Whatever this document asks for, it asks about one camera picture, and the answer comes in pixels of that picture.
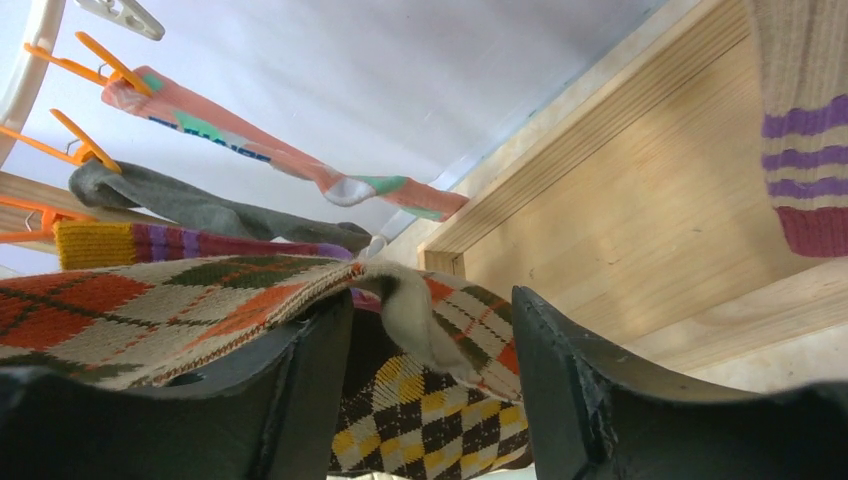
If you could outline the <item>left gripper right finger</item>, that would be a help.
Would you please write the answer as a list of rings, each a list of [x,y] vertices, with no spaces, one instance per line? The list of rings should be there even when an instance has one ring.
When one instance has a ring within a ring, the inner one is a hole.
[[[540,479],[843,479],[847,385],[753,393],[666,369],[527,287],[513,327]]]

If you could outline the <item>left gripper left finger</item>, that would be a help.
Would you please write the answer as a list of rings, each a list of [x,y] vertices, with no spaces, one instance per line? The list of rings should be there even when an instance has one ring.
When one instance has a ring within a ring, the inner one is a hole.
[[[353,305],[340,293],[162,387],[1,371],[5,479],[322,479]]]

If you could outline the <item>cream argyle sock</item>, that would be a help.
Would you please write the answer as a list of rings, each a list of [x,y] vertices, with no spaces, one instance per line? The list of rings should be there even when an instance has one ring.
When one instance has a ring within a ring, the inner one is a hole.
[[[509,303],[382,260],[233,255],[5,279],[1,362],[109,389],[158,386],[349,289],[378,299],[386,333],[414,360],[521,401]]]

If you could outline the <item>wooden hanger rack frame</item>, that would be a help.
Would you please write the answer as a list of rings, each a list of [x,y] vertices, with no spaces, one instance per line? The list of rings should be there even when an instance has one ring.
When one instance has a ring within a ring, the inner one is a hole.
[[[665,367],[772,389],[847,373],[847,263],[789,252],[759,165],[746,6],[671,1],[383,257],[526,285]]]

